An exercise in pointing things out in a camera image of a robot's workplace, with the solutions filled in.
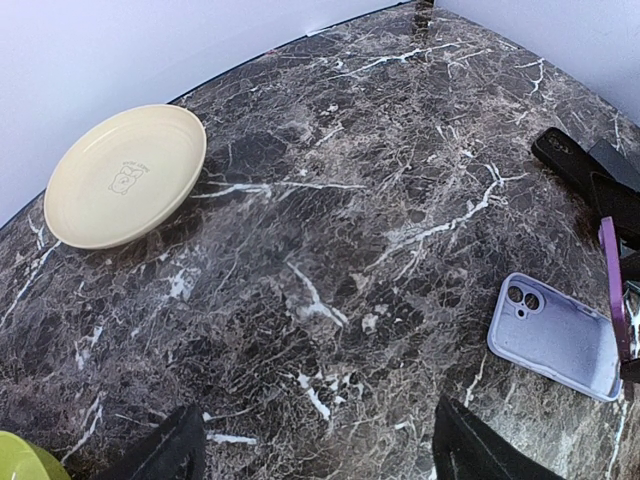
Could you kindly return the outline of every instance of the purple phone case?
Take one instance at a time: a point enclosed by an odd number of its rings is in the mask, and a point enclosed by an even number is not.
[[[611,322],[613,323],[613,331],[616,334],[618,356],[620,357],[620,363],[626,363],[631,360],[629,329],[625,320],[624,306],[622,303],[622,276],[620,275],[618,240],[611,217],[605,217],[601,220],[598,237],[607,259]]]
[[[511,287],[522,291],[521,299],[510,298]],[[527,294],[538,297],[537,308],[527,307]],[[522,273],[503,282],[487,341],[499,357],[597,400],[611,402],[620,394],[620,361],[609,319]]]

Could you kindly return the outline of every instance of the camera cutout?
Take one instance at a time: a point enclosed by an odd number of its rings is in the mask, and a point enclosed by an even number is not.
[[[524,297],[524,293],[522,293],[522,290],[520,290],[519,287],[509,287],[509,290],[507,290],[507,295],[509,296],[509,300],[511,300],[513,303],[520,303],[522,301],[522,298]]]
[[[536,311],[540,308],[540,299],[533,293],[527,293],[524,296],[524,304],[529,310]]]

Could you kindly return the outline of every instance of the black object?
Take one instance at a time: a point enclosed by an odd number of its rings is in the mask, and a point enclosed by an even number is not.
[[[640,191],[640,172],[609,142],[604,139],[598,140],[589,150],[589,155],[602,165],[616,182],[636,192]]]
[[[432,449],[438,480],[562,480],[445,396],[436,407]]]
[[[118,463],[91,480],[201,480],[204,447],[200,409],[180,407]]]
[[[628,382],[640,383],[640,359],[620,365],[620,378]]]
[[[589,204],[594,205],[591,175],[611,178],[607,170],[566,133],[551,127],[538,137],[531,151]]]
[[[591,182],[594,208],[600,218],[612,217],[618,236],[625,240],[628,247],[638,250],[640,248],[640,195],[633,189],[598,173],[591,175]]]

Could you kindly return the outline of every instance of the lavender phone case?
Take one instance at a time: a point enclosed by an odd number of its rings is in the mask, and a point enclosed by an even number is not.
[[[519,290],[521,298],[510,288]],[[488,343],[499,357],[596,400],[611,402],[620,394],[618,349],[609,319],[522,273],[502,283]]]

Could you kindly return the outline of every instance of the white wall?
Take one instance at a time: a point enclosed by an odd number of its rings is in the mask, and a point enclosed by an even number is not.
[[[0,1],[0,226],[98,122],[398,0]]]
[[[544,57],[640,124],[640,0],[437,0]]]

